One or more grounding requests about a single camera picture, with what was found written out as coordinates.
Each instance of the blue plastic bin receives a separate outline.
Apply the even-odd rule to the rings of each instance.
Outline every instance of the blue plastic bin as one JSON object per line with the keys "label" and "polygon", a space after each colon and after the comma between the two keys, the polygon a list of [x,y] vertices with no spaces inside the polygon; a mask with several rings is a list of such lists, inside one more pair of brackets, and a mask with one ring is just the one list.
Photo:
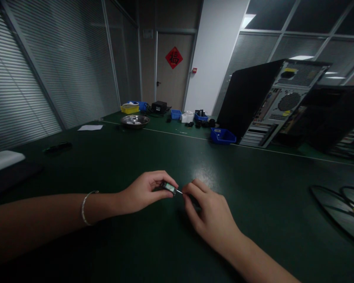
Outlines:
{"label": "blue plastic bin", "polygon": [[211,139],[218,144],[231,144],[236,142],[236,136],[229,130],[211,128]]}
{"label": "blue plastic bin", "polygon": [[180,110],[172,109],[171,111],[172,119],[180,120],[182,112]]}
{"label": "blue plastic bin", "polygon": [[147,107],[146,107],[146,102],[143,102],[143,101],[128,101],[127,103],[137,103],[139,104],[139,111],[142,111],[142,112],[145,112],[147,111]]}
{"label": "blue plastic bin", "polygon": [[203,117],[201,117],[201,116],[198,116],[197,113],[194,113],[194,119],[195,119],[196,121],[198,121],[198,120],[200,120],[200,121],[207,121],[207,120],[208,120],[208,117],[206,116],[206,114],[205,114]]}

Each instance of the computer case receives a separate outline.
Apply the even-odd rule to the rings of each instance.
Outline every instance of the computer case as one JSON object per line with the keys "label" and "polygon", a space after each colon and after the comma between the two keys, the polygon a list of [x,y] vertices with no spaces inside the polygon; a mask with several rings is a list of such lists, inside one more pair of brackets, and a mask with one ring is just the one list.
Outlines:
{"label": "computer case", "polygon": [[218,123],[240,145],[267,147],[330,63],[283,59],[232,74]]}
{"label": "computer case", "polygon": [[[318,87],[318,90],[334,93],[336,88]],[[309,134],[307,141],[324,153],[354,159],[354,86],[347,90],[325,111],[324,121]]]}
{"label": "computer case", "polygon": [[290,115],[272,143],[300,147],[325,122],[333,107],[353,90],[354,86],[315,85]]}

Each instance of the silver bracelet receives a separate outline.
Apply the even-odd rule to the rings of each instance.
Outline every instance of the silver bracelet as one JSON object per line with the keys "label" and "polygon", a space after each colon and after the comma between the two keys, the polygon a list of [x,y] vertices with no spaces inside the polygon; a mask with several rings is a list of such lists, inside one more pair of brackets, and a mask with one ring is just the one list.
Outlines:
{"label": "silver bracelet", "polygon": [[86,219],[85,219],[85,215],[84,215],[84,205],[85,205],[85,201],[87,200],[87,198],[89,197],[89,195],[91,193],[99,193],[99,191],[91,191],[89,194],[87,194],[87,196],[84,198],[83,200],[83,204],[81,205],[81,217],[83,218],[83,221],[86,225],[88,226],[92,226],[93,224],[90,224]]}

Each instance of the yellow plastic bin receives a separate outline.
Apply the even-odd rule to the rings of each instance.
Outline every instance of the yellow plastic bin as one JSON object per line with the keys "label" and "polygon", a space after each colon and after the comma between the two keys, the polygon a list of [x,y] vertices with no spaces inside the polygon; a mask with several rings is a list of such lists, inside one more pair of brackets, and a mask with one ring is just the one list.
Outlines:
{"label": "yellow plastic bin", "polygon": [[135,104],[123,104],[121,106],[121,111],[126,114],[132,114],[135,112],[139,112],[139,105]]}

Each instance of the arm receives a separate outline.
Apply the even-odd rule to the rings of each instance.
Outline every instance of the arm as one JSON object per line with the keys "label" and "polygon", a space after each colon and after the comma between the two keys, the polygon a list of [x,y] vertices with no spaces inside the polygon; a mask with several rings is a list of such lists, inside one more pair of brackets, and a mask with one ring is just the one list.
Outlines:
{"label": "arm", "polygon": [[[185,209],[197,233],[249,283],[299,282],[251,239],[240,232],[225,198],[198,179],[182,189]],[[186,194],[202,207],[195,211]]]}
{"label": "arm", "polygon": [[[165,171],[155,171],[142,174],[119,193],[90,194],[84,206],[85,218],[93,224],[173,197],[166,190],[153,191],[162,181],[178,187]],[[81,205],[86,195],[50,195],[0,205],[0,263],[85,227]]]}

